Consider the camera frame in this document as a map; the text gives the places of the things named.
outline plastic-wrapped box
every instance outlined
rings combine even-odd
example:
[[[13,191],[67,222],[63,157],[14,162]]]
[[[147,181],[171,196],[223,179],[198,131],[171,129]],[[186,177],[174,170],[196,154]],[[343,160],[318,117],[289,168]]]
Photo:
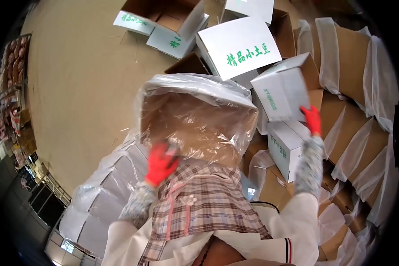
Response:
[[[140,89],[138,102],[142,143],[167,139],[185,159],[237,167],[256,129],[251,92],[221,77],[155,75]]]
[[[59,225],[61,235],[103,258],[108,227],[147,173],[147,153],[138,139],[129,138],[102,158],[98,169],[75,189]]]

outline black cable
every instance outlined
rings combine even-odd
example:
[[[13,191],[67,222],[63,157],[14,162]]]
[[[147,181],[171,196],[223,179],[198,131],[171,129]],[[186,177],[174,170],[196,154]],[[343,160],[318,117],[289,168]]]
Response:
[[[269,203],[269,202],[266,202],[266,201],[250,201],[250,203],[265,203],[265,204],[269,204],[269,205],[273,206],[277,210],[277,212],[279,213],[278,208],[275,205],[273,205],[272,203]]]

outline white cardboard box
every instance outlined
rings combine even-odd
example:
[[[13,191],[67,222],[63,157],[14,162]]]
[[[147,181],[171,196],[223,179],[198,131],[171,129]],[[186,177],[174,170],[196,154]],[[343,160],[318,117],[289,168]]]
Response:
[[[295,120],[270,122],[266,127],[269,152],[285,180],[288,183],[293,182],[298,163],[303,156],[303,144],[310,137],[310,131]]]
[[[114,25],[124,27],[129,31],[134,31],[146,36],[149,36],[156,27],[155,22],[140,18],[126,11],[120,11],[118,13],[114,20]]]
[[[260,17],[239,18],[199,31],[197,45],[213,75],[226,79],[282,60]]]
[[[272,23],[274,0],[226,0],[220,17],[221,23],[245,16],[260,16],[266,23]]]
[[[251,81],[269,121],[305,121],[300,106],[321,108],[323,89],[309,53],[278,62]]]
[[[204,14],[204,18],[197,26],[195,33],[205,29],[209,18],[209,15]],[[195,35],[192,34],[188,40],[184,40],[174,31],[158,25],[155,27],[146,44],[169,56],[182,59],[186,54],[194,49]]]
[[[268,133],[266,125],[269,123],[269,118],[265,112],[265,109],[263,109],[263,105],[260,102],[259,97],[254,92],[254,90],[251,90],[251,102],[259,110],[259,115],[257,116],[257,130],[261,135],[266,135]]]

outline red glove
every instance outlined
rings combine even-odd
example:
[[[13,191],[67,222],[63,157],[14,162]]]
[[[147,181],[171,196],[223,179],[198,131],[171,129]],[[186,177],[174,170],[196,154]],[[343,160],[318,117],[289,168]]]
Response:
[[[158,187],[168,178],[179,165],[177,150],[169,150],[169,143],[155,143],[149,154],[149,169],[145,181],[153,187]]]
[[[312,136],[321,135],[321,116],[316,109],[312,106],[310,110],[300,106],[300,111],[306,116],[306,123]]]

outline box flap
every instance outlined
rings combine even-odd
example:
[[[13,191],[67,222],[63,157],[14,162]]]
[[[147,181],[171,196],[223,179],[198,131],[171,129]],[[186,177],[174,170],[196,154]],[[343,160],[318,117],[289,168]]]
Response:
[[[264,21],[272,23],[274,0],[226,0],[225,9],[247,16],[261,16]]]
[[[290,150],[301,147],[304,143],[303,139],[284,122],[269,122],[267,130],[271,135],[277,136]]]
[[[282,60],[272,34],[260,17],[231,20],[198,35],[222,78],[230,79]]]

